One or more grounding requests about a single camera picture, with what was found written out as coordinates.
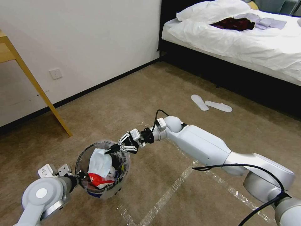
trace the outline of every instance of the baseboard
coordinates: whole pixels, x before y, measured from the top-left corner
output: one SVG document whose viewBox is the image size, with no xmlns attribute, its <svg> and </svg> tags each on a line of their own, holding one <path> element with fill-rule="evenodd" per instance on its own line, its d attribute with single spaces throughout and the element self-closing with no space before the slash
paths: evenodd
<svg viewBox="0 0 301 226">
<path fill-rule="evenodd" d="M 145 67 L 147 67 L 147 66 L 149 66 L 149 65 L 151 65 L 151 64 L 153 64 L 155 62 L 157 62 L 157 61 L 159 61 L 159 58 L 157 58 L 155 60 L 152 60 L 152 61 L 150 61 L 150 62 L 148 62 L 146 64 L 143 64 L 143 65 L 141 65 L 141 66 L 139 66 L 137 68 L 134 68 L 134 69 L 132 69 L 132 70 L 130 70 L 128 72 L 125 72 L 125 73 L 123 73 L 121 75 L 118 75 L 118 76 L 116 76 L 114 78 L 111 78 L 111 79 L 109 79 L 109 80 L 107 80 L 107 81 L 105 81 L 103 83 L 100 83 L 100 84 L 98 84 L 96 86 L 93 86 L 93 87 L 91 87 L 89 89 L 86 89 L 86 90 L 84 90 L 84 91 L 82 91 L 80 93 L 77 93 L 77 94 L 75 94 L 75 95 L 73 95 L 71 97 L 63 99 L 63 100 L 61 100 L 61 101 L 59 101 L 57 103 L 54 103 L 53 106 L 55 108 L 57 108 L 57 107 L 60 107 L 60 106 L 62 106 L 64 104 L 67 104 L 70 101 L 73 101 L 73 100 L 75 100 L 75 99 L 77 99 L 79 97 L 82 97 L 83 95 L 86 95 L 86 94 L 88 94 L 88 93 L 90 93 L 90 92 L 92 92 L 94 90 L 97 90 L 97 89 L 99 89 L 99 88 L 101 88 L 101 87 L 103 87 L 105 85 L 108 85 L 108 84 L 110 84 L 112 82 L 115 82 L 115 81 L 121 79 L 121 78 L 124 78 L 124 77 L 126 77 L 126 76 L 128 76 L 128 75 L 130 75 L 130 74 L 132 74 L 132 73 L 134 73 L 136 71 L 139 71 L 139 70 L 141 70 L 141 69 L 143 69 L 143 68 L 145 68 Z M 16 127 L 17 125 L 20 125 L 20 124 L 22 124 L 22 123 L 24 123 L 24 122 L 26 122 L 26 121 L 28 121 L 30 119 L 33 119 L 33 118 L 35 118 L 37 116 L 40 116 L 40 115 L 42 115 L 42 114 L 44 114 L 46 112 L 49 112 L 49 111 L 50 111 L 50 108 L 49 107 L 45 107 L 45 108 L 42 108 L 42 109 L 40 109 L 38 111 L 35 111 L 35 112 L 33 112 L 33 113 L 29 114 L 29 115 L 26 115 L 26 116 L 24 116 L 24 117 L 22 117 L 20 119 L 17 119 L 17 120 L 15 120 L 13 122 L 10 122 L 10 123 L 6 124 L 6 125 L 3 125 L 3 126 L 0 127 L 0 133 L 5 133 L 5 132 L 11 130 L 12 128 Z"/>
</svg>

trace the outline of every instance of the wall outlet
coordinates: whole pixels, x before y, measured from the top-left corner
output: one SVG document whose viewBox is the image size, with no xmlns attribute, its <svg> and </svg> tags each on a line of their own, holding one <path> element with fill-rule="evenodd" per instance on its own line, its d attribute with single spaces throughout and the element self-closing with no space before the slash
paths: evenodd
<svg viewBox="0 0 301 226">
<path fill-rule="evenodd" d="M 58 79 L 63 77 L 62 72 L 59 68 L 53 69 L 49 71 L 53 79 Z"/>
</svg>

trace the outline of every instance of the black cable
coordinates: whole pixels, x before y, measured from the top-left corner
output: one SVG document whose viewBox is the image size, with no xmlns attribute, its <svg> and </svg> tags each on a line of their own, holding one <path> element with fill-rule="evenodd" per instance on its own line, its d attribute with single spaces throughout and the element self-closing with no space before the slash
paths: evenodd
<svg viewBox="0 0 301 226">
<path fill-rule="evenodd" d="M 262 209 L 264 209 L 265 207 L 283 199 L 284 197 L 287 197 L 288 195 L 285 193 L 285 189 L 283 184 L 281 183 L 281 181 L 274 175 L 272 174 L 270 171 L 260 167 L 260 166 L 256 166 L 256 165 L 250 165 L 250 164 L 221 164 L 221 165 L 212 165 L 212 166 L 204 166 L 204 167 L 193 167 L 192 169 L 194 170 L 198 170 L 198 171 L 208 171 L 212 168 L 217 168 L 217 167 L 225 167 L 225 166 L 247 166 L 247 167 L 253 167 L 253 168 L 257 168 L 260 169 L 264 172 L 266 172 L 267 174 L 269 174 L 271 177 L 273 177 L 277 183 L 279 184 L 280 188 L 281 188 L 281 192 L 272 200 L 268 201 L 267 203 L 261 205 L 260 207 L 258 207 L 257 209 L 253 210 L 248 216 L 246 216 L 238 226 L 243 226 L 244 223 L 246 223 L 252 216 L 254 216 L 256 213 L 258 213 L 259 211 L 261 211 Z"/>
<path fill-rule="evenodd" d="M 155 121 L 154 121 L 153 128 L 151 129 L 151 132 L 149 133 L 149 135 L 148 135 L 144 140 L 146 140 L 147 138 L 149 138 L 149 137 L 152 135 L 152 133 L 153 133 L 153 131 L 154 131 L 154 129 L 155 129 L 156 120 L 157 120 L 157 116 L 158 116 L 158 112 L 159 112 L 159 111 L 161 111 L 161 112 L 163 112 L 165 115 L 169 116 L 169 114 L 167 114 L 165 111 L 163 111 L 163 110 L 161 110 L 161 109 L 158 109 L 157 112 L 156 112 L 156 117 L 155 117 Z"/>
</svg>

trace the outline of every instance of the table leg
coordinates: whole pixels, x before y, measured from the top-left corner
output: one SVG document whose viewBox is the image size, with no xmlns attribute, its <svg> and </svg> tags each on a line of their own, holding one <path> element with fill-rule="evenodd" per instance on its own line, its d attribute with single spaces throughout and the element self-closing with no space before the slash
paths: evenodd
<svg viewBox="0 0 301 226">
<path fill-rule="evenodd" d="M 62 127 L 66 130 L 67 134 L 69 136 L 72 136 L 72 133 L 71 133 L 70 129 L 67 127 L 67 125 L 65 124 L 65 122 L 63 121 L 63 119 L 60 117 L 59 113 L 57 112 L 57 110 L 55 109 L 55 107 L 52 105 L 52 103 L 48 99 L 47 95 L 45 94 L 45 92 L 43 91 L 43 89 L 41 88 L 41 86 L 39 85 L 39 83 L 37 82 L 37 80 L 35 79 L 35 77 L 33 76 L 33 74 L 31 73 L 31 71 L 29 70 L 29 68 L 26 66 L 26 64 L 22 60 L 21 56 L 18 54 L 18 52 L 15 49 L 15 47 L 13 46 L 13 44 L 10 42 L 10 40 L 7 37 L 5 37 L 5 38 L 6 38 L 6 40 L 5 40 L 6 46 L 9 48 L 9 50 L 11 51 L 11 53 L 14 55 L 15 60 L 17 61 L 17 63 L 19 64 L 19 66 L 21 67 L 21 69 L 23 70 L 23 72 L 25 73 L 25 75 L 27 76 L 27 78 L 30 80 L 30 82 L 35 87 L 35 89 L 38 91 L 38 93 L 43 98 L 44 102 L 50 108 L 50 110 L 52 111 L 52 113 L 55 115 L 55 117 L 57 118 L 57 120 L 60 122 L 60 124 L 62 125 Z"/>
</svg>

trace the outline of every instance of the white slipper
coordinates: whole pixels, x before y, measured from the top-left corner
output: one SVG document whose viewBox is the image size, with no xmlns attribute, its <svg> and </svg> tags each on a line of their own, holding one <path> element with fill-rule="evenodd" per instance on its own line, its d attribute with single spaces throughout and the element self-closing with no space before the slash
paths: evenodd
<svg viewBox="0 0 301 226">
<path fill-rule="evenodd" d="M 191 95 L 192 101 L 203 111 L 209 110 L 208 106 L 204 103 L 202 98 L 196 94 Z"/>
<path fill-rule="evenodd" d="M 210 107 L 214 107 L 218 110 L 221 110 L 221 111 L 225 111 L 225 112 L 231 112 L 233 109 L 228 106 L 228 105 L 225 105 L 223 103 L 216 103 L 216 102 L 212 102 L 212 101 L 209 101 L 209 100 L 206 100 L 205 101 L 205 104 L 210 106 Z"/>
</svg>

